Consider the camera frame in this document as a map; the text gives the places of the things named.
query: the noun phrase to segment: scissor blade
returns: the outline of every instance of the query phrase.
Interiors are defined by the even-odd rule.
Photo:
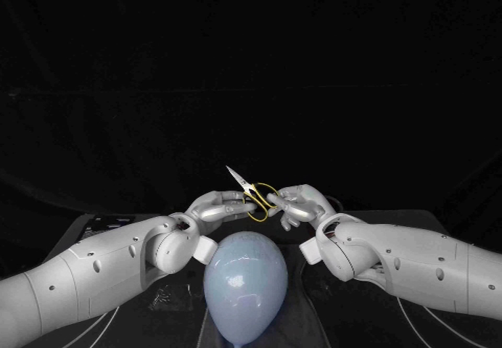
[[[244,180],[244,178],[236,174],[235,170],[226,165],[226,169],[229,171],[229,174],[234,176],[234,179],[238,181],[239,185],[245,189],[247,192],[249,192],[251,185]]]

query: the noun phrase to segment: inflated balloon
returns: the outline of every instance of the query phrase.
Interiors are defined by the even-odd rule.
[[[203,293],[219,333],[241,347],[257,339],[280,311],[287,268],[274,242],[255,232],[221,242],[203,274]]]

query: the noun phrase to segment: robotic hand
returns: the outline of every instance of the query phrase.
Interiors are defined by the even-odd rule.
[[[398,298],[447,312],[502,320],[502,254],[420,228],[366,224],[336,213],[309,185],[268,195],[284,211],[283,228],[309,222],[316,236],[300,245],[307,262],[323,261],[342,280],[372,282]]]
[[[185,213],[159,216],[79,241],[39,267],[0,281],[0,347],[114,310],[195,257],[210,262],[206,235],[257,209],[242,192],[212,191]]]

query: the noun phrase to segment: black background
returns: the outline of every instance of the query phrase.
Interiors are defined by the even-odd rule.
[[[496,249],[498,3],[0,7],[7,273],[82,212],[172,213],[239,189],[225,165],[348,210],[430,210]]]

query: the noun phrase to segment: yellow scissor handle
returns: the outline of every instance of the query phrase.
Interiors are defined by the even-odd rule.
[[[280,193],[277,192],[277,190],[275,190],[270,185],[267,185],[267,183],[258,183],[258,185],[267,186],[270,189],[274,190],[277,196],[280,195]],[[270,208],[277,208],[275,205],[270,205],[270,203],[267,202],[267,199],[264,199],[264,197],[261,196],[260,191],[257,190],[257,187],[254,186],[254,184],[252,184],[252,190],[257,192],[257,195],[258,195],[258,197],[260,197],[260,199],[261,199],[261,202],[264,202]],[[267,208],[264,207],[264,205],[261,204],[261,202],[258,201],[258,199],[254,198],[254,196],[252,196],[251,194],[248,194],[247,192],[244,192],[244,194],[251,198],[251,200],[254,200],[254,202],[261,206],[261,208],[262,208],[262,210],[264,210],[264,218],[262,218],[261,220],[258,220],[249,213],[248,213],[248,216],[249,216],[258,223],[262,223],[262,222],[267,220],[267,217],[268,217],[268,210],[267,210]]]

